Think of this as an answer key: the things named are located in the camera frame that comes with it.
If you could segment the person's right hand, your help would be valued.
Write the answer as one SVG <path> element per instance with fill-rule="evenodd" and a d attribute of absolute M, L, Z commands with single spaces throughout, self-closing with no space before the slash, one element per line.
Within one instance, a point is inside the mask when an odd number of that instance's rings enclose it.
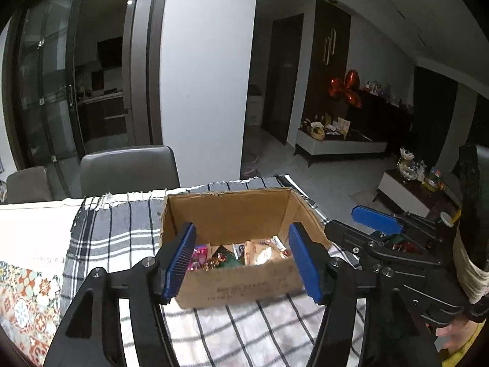
<path fill-rule="evenodd" d="M 444 338 L 442 348 L 452 355 L 469 341 L 478 327 L 479 324 L 475 321 L 468 320 L 467 317 L 459 317 L 448 326 L 437 328 L 435 335 Z"/>

